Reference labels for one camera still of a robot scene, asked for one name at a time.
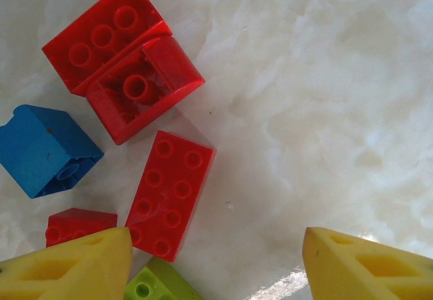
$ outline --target lego brick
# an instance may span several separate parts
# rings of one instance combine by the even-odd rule
[[[85,91],[137,46],[172,35],[149,0],[99,0],[42,50],[71,93]]]
[[[61,110],[21,105],[0,127],[0,163],[30,198],[73,188],[103,155]]]
[[[0,262],[1,300],[119,300],[131,236],[113,228]]]
[[[204,83],[170,36],[144,43],[101,76],[87,100],[116,144],[122,144]]]
[[[49,216],[45,231],[47,247],[115,228],[116,225],[117,214],[68,209]]]
[[[123,300],[203,300],[166,261],[152,257],[125,288]]]
[[[156,134],[126,222],[134,247],[175,260],[213,157],[211,148]]]
[[[424,256],[324,228],[306,229],[302,256],[314,300],[433,299]]]

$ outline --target red building block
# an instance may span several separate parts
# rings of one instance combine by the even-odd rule
[[[135,247],[175,260],[213,157],[213,149],[157,133],[126,222]]]
[[[86,97],[122,144],[204,83],[171,36],[151,39],[90,86]]]
[[[149,0],[99,0],[42,50],[70,92],[88,86],[148,39],[172,35]]]
[[[47,247],[114,228],[116,225],[117,214],[68,209],[48,218],[48,228],[45,231]]]

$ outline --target green lego brick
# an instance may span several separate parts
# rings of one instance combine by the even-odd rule
[[[203,300],[166,261],[152,257],[125,288],[123,300]]]

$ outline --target blue building block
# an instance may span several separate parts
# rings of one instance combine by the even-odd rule
[[[0,163],[30,198],[73,188],[103,155],[61,110],[21,105],[0,127]]]

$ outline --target white marble surface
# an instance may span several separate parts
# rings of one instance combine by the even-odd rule
[[[96,1],[0,0],[0,123],[63,109],[106,152],[36,200],[0,168],[0,260],[71,206],[123,224],[157,129],[218,149],[175,262],[206,299],[311,299],[307,226],[433,257],[433,0],[152,0],[207,84],[123,146],[41,52]]]

